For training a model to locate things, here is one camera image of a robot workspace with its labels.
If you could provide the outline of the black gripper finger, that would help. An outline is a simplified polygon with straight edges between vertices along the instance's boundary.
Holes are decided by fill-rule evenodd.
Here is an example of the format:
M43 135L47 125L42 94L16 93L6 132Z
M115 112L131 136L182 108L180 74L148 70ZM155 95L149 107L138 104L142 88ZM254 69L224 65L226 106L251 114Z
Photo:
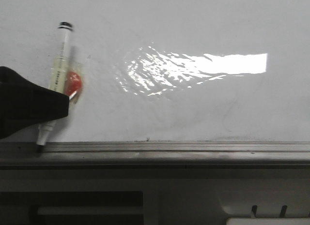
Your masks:
M0 137L7 138L31 125L68 116L69 97L0 68Z

